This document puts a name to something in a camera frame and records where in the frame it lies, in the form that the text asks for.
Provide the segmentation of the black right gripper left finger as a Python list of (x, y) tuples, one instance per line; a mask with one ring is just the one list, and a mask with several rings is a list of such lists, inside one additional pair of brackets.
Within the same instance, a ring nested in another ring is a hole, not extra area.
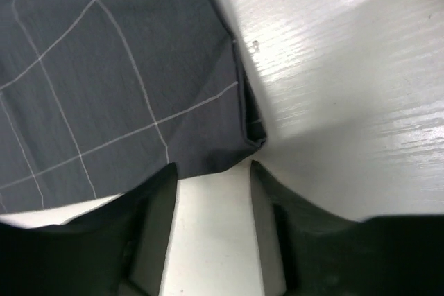
[(169, 164), (68, 223), (2, 223), (1, 294), (158, 295), (177, 187)]

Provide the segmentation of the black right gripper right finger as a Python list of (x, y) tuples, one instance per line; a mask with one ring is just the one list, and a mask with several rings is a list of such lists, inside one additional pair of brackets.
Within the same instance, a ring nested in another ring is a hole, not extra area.
[(347, 220), (256, 161), (250, 197), (266, 295), (443, 294), (441, 215)]

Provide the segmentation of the dark checked cloth placemat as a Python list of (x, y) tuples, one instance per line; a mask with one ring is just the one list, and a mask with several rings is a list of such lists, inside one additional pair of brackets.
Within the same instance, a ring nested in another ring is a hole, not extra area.
[(1, 212), (124, 193), (266, 141), (216, 0), (1, 0)]

